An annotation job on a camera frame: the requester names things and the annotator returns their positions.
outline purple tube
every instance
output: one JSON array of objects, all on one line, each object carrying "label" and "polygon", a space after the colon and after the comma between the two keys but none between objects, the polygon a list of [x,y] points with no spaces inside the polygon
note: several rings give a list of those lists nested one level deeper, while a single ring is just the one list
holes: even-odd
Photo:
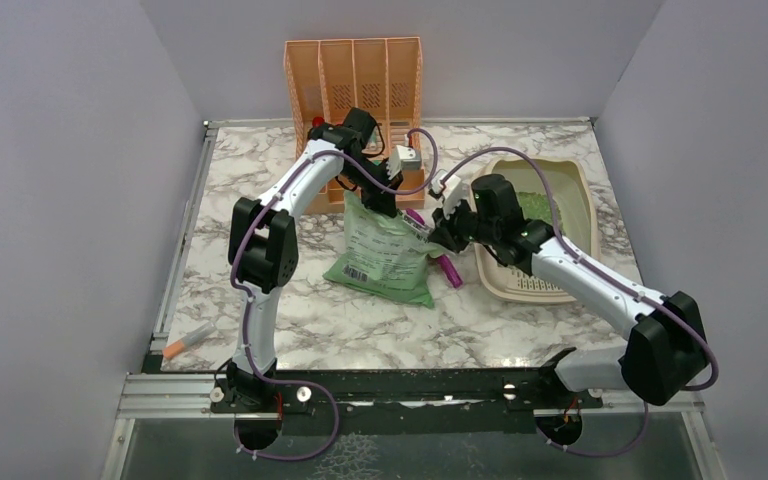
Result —
[{"label": "purple tube", "polygon": [[[419,222],[420,225],[425,225],[425,220],[423,220],[422,215],[417,213],[416,210],[412,208],[405,209],[405,214]],[[446,274],[446,278],[449,279],[449,283],[452,284],[452,287],[460,288],[461,285],[463,285],[463,280],[461,279],[461,276],[458,275],[458,269],[455,268],[455,264],[452,263],[449,257],[440,255],[437,257],[437,265],[440,265],[440,268],[443,269],[443,273]]]}]

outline plastic bag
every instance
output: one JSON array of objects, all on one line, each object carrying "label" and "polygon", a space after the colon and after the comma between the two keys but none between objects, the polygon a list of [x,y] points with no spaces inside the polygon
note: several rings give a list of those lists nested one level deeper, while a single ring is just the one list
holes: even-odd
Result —
[{"label": "plastic bag", "polygon": [[427,231],[401,215],[390,218],[364,208],[357,195],[344,192],[346,253],[323,277],[355,290],[396,302],[434,308],[428,291],[426,256],[445,253],[428,243]]}]

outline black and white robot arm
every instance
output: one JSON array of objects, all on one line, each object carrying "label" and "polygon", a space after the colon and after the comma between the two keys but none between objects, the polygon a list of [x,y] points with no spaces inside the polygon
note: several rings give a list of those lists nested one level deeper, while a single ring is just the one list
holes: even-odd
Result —
[{"label": "black and white robot arm", "polygon": [[[374,122],[369,114],[353,109],[343,125],[311,130],[305,151],[276,186],[256,200],[241,198],[235,205],[228,260],[232,282],[246,292],[249,305],[230,370],[253,378],[274,370],[278,300],[298,264],[294,219],[331,178],[348,176],[363,189],[367,208],[397,214],[394,196],[369,181],[372,177],[396,189],[402,179],[397,159],[375,164],[363,155]],[[544,365],[546,388],[557,394],[630,389],[648,403],[663,405],[708,364],[699,310],[691,297],[681,292],[666,296],[632,282],[568,238],[559,238],[545,222],[524,218],[512,185],[500,175],[472,182],[476,211],[465,199],[467,191],[456,176],[438,172],[433,177],[430,193],[443,206],[434,212],[430,241],[454,252],[474,242],[484,245],[500,264],[573,295],[628,342],[601,350],[564,350]],[[239,378],[237,372],[230,371],[228,377]]]}]

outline wall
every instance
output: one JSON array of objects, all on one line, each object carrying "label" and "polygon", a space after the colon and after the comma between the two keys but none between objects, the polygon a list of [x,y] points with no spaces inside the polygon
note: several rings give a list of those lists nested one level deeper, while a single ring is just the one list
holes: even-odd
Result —
[{"label": "wall", "polygon": [[205,118],[291,115],[286,40],[419,35],[424,116],[595,116],[663,0],[142,0]]},{"label": "wall", "polygon": [[0,2],[0,479],[101,473],[202,135],[136,0]]},{"label": "wall", "polygon": [[768,1],[667,0],[596,125],[644,280],[699,300],[730,478],[768,478]]}]

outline marble tabletop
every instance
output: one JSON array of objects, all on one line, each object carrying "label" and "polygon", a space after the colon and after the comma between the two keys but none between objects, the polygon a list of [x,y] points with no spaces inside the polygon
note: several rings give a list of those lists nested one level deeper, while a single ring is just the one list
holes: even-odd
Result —
[{"label": "marble tabletop", "polygon": [[[601,261],[640,280],[589,123],[427,128],[440,147],[442,168],[489,146],[576,159],[585,170],[597,211]],[[272,186],[294,163],[294,150],[290,126],[229,127],[218,132],[168,341],[206,321],[214,322],[218,331],[178,357],[164,360],[163,370],[211,370],[234,352],[242,301],[228,281],[231,210],[240,196],[255,197]],[[422,153],[427,161],[430,150],[424,141]],[[472,162],[459,175],[470,178],[491,158]],[[426,207],[433,205],[428,198]],[[423,212],[426,218],[429,211]],[[527,367],[540,365],[567,346],[592,349],[622,342],[607,322],[577,302],[537,306],[493,297],[481,285],[472,248],[452,257],[464,280],[460,289],[452,289],[438,268],[430,269],[434,309],[399,305],[330,283],[322,274],[345,250],[342,215],[305,215],[297,219],[297,226],[299,266],[278,307],[278,368]]]}]

